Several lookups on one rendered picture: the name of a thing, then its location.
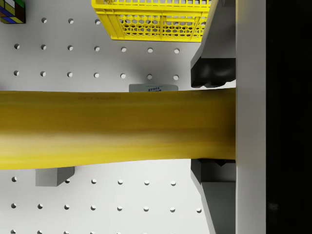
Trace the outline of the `yellow basket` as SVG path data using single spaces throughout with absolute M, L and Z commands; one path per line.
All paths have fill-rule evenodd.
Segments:
M 113 40 L 201 42 L 214 0 L 91 0 Z

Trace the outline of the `banana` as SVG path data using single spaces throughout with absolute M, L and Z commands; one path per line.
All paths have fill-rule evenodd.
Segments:
M 235 159 L 236 90 L 0 91 L 0 170 Z

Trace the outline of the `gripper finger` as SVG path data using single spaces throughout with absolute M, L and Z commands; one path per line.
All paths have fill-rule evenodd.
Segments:
M 218 88 L 236 79 L 236 0 L 212 0 L 201 45 L 191 60 L 191 87 Z
M 202 200 L 208 234 L 235 234 L 236 161 L 192 159 L 191 179 Z

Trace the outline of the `flat-sided can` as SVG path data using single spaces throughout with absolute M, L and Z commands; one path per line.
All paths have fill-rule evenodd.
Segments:
M 178 91 L 178 86 L 168 84 L 130 84 L 129 92 L 164 92 Z

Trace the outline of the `puzzle cube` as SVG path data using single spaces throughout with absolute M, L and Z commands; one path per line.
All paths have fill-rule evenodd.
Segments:
M 4 24 L 25 24 L 24 0 L 0 0 L 0 21 Z

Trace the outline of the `grey cube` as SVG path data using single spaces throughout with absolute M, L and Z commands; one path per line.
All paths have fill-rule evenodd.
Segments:
M 75 173 L 74 167 L 36 169 L 36 186 L 57 187 Z

